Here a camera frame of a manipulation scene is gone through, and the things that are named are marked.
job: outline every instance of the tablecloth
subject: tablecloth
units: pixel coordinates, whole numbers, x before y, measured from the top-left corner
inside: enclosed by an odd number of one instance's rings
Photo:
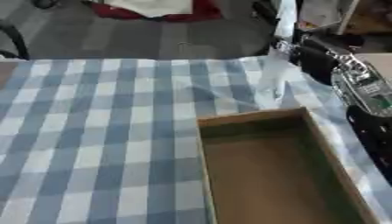
[[[196,118],[260,109],[263,58],[20,62],[0,90],[0,223],[208,223]],[[329,87],[285,78],[380,223],[392,189]]]

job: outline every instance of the carpet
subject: carpet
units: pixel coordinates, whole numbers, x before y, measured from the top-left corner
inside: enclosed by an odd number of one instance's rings
[[[0,17],[22,32],[32,59],[231,59],[257,52],[270,32],[251,17],[252,2],[216,0],[223,19],[183,24],[100,18],[79,0],[50,10],[0,1]],[[3,34],[0,49],[12,49]]]

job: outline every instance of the box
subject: box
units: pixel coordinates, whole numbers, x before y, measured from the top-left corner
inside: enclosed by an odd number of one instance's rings
[[[199,120],[210,223],[376,223],[306,109]]]

